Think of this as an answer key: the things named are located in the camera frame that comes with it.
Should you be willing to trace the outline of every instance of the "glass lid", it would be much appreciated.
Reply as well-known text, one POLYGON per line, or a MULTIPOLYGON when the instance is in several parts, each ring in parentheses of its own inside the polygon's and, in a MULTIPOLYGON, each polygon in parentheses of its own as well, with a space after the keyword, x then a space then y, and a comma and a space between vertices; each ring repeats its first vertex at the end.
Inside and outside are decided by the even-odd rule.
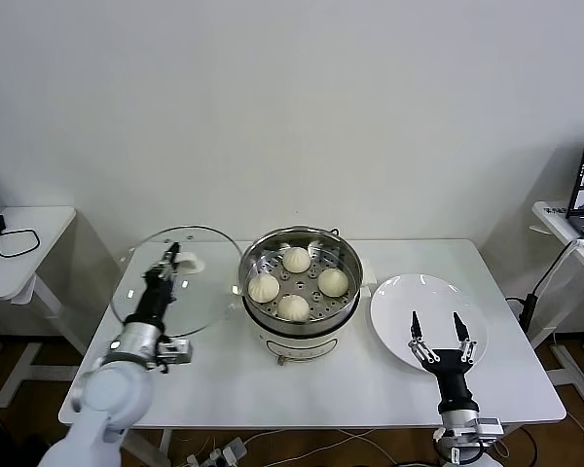
POLYGON ((170 337, 190 336, 220 321, 237 303, 241 250, 225 233, 206 226, 179 226, 154 233, 130 247, 121 259, 123 278, 110 303, 122 322, 134 313, 146 284, 143 274, 179 243, 175 301, 166 309, 170 337))

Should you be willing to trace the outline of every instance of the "white table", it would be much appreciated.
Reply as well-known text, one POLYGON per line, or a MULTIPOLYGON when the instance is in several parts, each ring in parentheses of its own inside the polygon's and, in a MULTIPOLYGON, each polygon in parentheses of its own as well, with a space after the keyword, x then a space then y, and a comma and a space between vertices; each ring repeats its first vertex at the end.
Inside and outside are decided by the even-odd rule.
MULTIPOLYGON (((73 330, 61 319, 62 303, 36 274, 50 250, 65 232, 76 212, 69 206, 52 207, 3 207, 0 214, 5 218, 7 231, 33 229, 39 236, 39 247, 16 258, 0 257, 0 301, 11 301, 15 305, 26 304, 32 294, 38 295, 48 307, 46 317, 82 353, 87 348, 73 330)), ((22 251, 30 246, 27 234, 15 234, 4 238, 9 251, 22 251)), ((48 367, 31 365, 41 348, 40 343, 30 344, 23 352, 16 367, 0 391, 0 407, 7 407, 19 385, 25 379, 71 380, 73 367, 48 367)))
MULTIPOLYGON (((485 357, 467 375, 481 414, 497 416, 507 425, 565 417, 554 387, 470 241, 351 244, 379 283, 398 273, 426 273, 454 283, 475 299, 490 330, 485 357)), ((137 250, 118 290, 124 281, 133 283, 162 251, 162 244, 142 254, 137 250)), ((117 299, 118 305, 124 303, 117 299)), ((126 309, 118 312, 128 314, 126 309)), ((119 332, 119 323, 107 310, 79 375, 91 369, 119 332)), ((192 344, 191 364, 172 367, 168 375, 154 374, 154 403, 136 427, 387 428, 441 423, 434 377, 401 363, 383 347, 369 321, 368 300, 348 323, 338 347, 311 363, 278 366, 252 335, 250 318, 240 308, 193 336, 192 344)), ((69 402, 72 391, 73 385, 60 409, 64 423, 77 416, 69 402)))
MULTIPOLYGON (((555 235, 558 240, 567 244, 578 238, 580 235, 566 219, 567 201, 538 201, 532 207, 532 212, 538 217, 545 227, 555 235)), ((572 256, 584 266, 584 248, 579 248, 572 253, 572 256)), ((584 270, 575 274, 567 286, 554 300, 547 301, 553 303, 554 312, 544 313, 547 318, 544 321, 534 317, 532 326, 528 332, 530 342, 533 347, 537 347, 565 320, 584 299, 584 270)), ((556 385, 573 384, 584 399, 584 374, 568 353, 568 350, 561 345, 552 348, 554 354, 559 359, 563 370, 553 370, 548 372, 550 378, 556 385)))

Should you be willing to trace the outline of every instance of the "steamed bun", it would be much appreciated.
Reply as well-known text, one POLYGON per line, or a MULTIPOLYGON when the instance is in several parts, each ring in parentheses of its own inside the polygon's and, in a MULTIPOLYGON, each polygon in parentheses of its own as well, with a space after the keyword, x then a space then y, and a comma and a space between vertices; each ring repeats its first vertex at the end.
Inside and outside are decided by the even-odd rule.
POLYGON ((283 319, 302 323, 310 318, 310 306, 303 297, 288 295, 279 302, 277 315, 283 319))
POLYGON ((265 304, 279 293, 279 282, 270 274, 258 274, 249 281, 249 297, 258 304, 265 304))
POLYGON ((305 272, 310 268, 310 264, 310 254, 305 248, 295 246, 294 248, 289 248, 283 254, 283 267, 295 274, 305 272))
POLYGON ((347 275, 337 268, 325 269, 318 276, 318 289, 327 297, 341 297, 348 290, 347 275))

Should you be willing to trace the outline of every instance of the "white wall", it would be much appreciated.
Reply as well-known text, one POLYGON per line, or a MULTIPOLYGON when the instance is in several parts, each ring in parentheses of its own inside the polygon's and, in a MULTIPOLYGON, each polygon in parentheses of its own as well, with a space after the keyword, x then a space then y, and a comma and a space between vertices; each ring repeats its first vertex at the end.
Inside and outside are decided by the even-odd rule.
POLYGON ((111 254, 176 223, 468 237, 518 294, 583 140, 584 1, 0 1, 0 202, 72 204, 111 254))

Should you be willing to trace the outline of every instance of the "black cord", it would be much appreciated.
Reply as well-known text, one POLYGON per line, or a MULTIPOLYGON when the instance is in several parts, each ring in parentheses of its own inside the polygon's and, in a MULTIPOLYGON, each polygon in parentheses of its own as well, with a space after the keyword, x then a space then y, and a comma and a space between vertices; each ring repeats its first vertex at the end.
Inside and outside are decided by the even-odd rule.
POLYGON ((431 464, 425 461, 410 460, 403 463, 394 464, 392 467, 439 467, 439 464, 431 464))
POLYGON ((534 286, 534 288, 532 289, 531 293, 533 295, 536 295, 536 290, 541 286, 541 284, 543 283, 543 281, 545 280, 545 277, 547 277, 549 275, 549 273, 552 271, 552 269, 554 268, 554 266, 558 263, 558 261, 561 260, 561 257, 563 256, 563 254, 567 251, 568 247, 571 246, 571 244, 573 243, 573 240, 570 241, 569 243, 567 243, 565 245, 565 247, 561 250, 561 252, 558 254, 558 256, 556 257, 556 259, 554 260, 554 263, 552 263, 552 266, 549 267, 549 269, 547 269, 545 271, 545 273, 543 274, 543 277, 541 277, 541 279, 536 283, 536 285, 534 286))
MULTIPOLYGON (((478 444, 480 445, 479 448, 478 448, 478 453, 476 455, 474 455, 471 459, 463 460, 462 462, 459 461, 458 465, 469 465, 469 464, 473 464, 474 462, 476 462, 478 459, 480 459, 483 456, 483 454, 485 453, 485 445, 483 445, 483 442, 482 441, 479 441, 478 444)), ((452 464, 452 460, 449 457, 446 457, 439 450, 439 445, 438 445, 438 443, 437 443, 436 440, 432 440, 432 446, 435 448, 435 452, 437 452, 437 455, 442 460, 445 460, 449 464, 452 464)))
POLYGON ((531 435, 530 431, 528 431, 526 428, 522 426, 521 429, 524 430, 524 433, 528 435, 529 440, 532 441, 532 447, 534 448, 534 457, 532 458, 532 462, 529 464, 529 467, 534 467, 536 465, 536 461, 538 460, 538 446, 536 445, 536 440, 531 435))
POLYGON ((5 255, 4 253, 2 253, 2 250, 0 249, 0 257, 1 258, 16 258, 17 256, 25 255, 26 253, 30 253, 31 251, 34 251, 37 248, 39 248, 39 245, 41 245, 41 240, 39 239, 39 235, 33 229, 20 229, 18 231, 1 232, 0 238, 2 238, 3 236, 11 235, 11 234, 25 234, 25 233, 33 234, 33 236, 35 237, 35 242, 36 242, 34 246, 28 248, 27 250, 23 250, 23 251, 20 251, 18 253, 15 253, 13 255, 5 255))

